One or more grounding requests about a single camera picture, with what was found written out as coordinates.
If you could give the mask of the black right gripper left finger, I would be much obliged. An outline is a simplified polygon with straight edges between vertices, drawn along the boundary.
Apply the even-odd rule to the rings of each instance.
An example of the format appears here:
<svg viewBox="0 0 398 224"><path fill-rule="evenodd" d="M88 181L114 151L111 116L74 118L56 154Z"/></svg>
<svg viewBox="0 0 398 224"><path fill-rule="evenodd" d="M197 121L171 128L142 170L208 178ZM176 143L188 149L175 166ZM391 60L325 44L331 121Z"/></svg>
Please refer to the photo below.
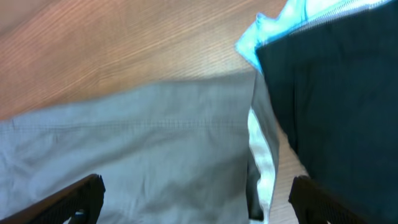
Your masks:
<svg viewBox="0 0 398 224"><path fill-rule="evenodd" d="M1 220L1 224L96 224L106 189L102 176L91 174L57 193Z"/></svg>

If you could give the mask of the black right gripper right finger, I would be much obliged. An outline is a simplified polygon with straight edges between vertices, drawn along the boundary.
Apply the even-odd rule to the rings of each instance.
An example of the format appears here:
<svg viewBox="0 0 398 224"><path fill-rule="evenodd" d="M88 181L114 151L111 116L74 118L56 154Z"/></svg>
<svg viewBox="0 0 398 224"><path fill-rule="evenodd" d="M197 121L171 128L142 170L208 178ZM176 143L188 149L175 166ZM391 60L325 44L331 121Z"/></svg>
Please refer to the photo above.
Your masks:
<svg viewBox="0 0 398 224"><path fill-rule="evenodd" d="M295 177L289 195L299 224L365 224L312 179Z"/></svg>

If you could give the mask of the grey shorts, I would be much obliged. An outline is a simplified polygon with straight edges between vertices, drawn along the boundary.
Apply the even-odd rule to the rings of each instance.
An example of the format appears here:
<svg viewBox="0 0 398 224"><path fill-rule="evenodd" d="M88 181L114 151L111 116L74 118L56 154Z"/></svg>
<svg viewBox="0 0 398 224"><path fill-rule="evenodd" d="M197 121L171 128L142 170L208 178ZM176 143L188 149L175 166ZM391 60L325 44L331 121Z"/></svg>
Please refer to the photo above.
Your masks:
<svg viewBox="0 0 398 224"><path fill-rule="evenodd" d="M90 174L100 223L267 223L279 141L256 72L158 82L1 122L1 217Z"/></svg>

